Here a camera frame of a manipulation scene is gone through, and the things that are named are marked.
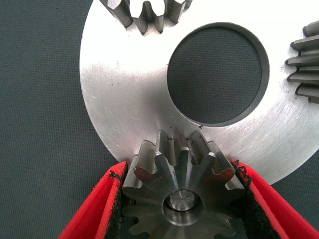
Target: gear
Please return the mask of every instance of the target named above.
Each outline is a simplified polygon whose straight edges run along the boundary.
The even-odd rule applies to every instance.
[[[230,203],[245,189],[218,146],[199,132],[186,140],[159,131],[156,145],[144,141],[133,159],[123,193],[134,201],[123,214],[139,221],[132,234],[192,239],[233,236]]]
[[[101,3],[114,15],[124,27],[134,21],[142,34],[148,28],[150,21],[156,29],[163,32],[164,16],[178,23],[185,8],[192,0],[100,0]]]
[[[304,27],[304,34],[307,38],[291,44],[300,55],[287,60],[287,65],[298,68],[288,81],[301,83],[296,94],[319,104],[319,21]]]

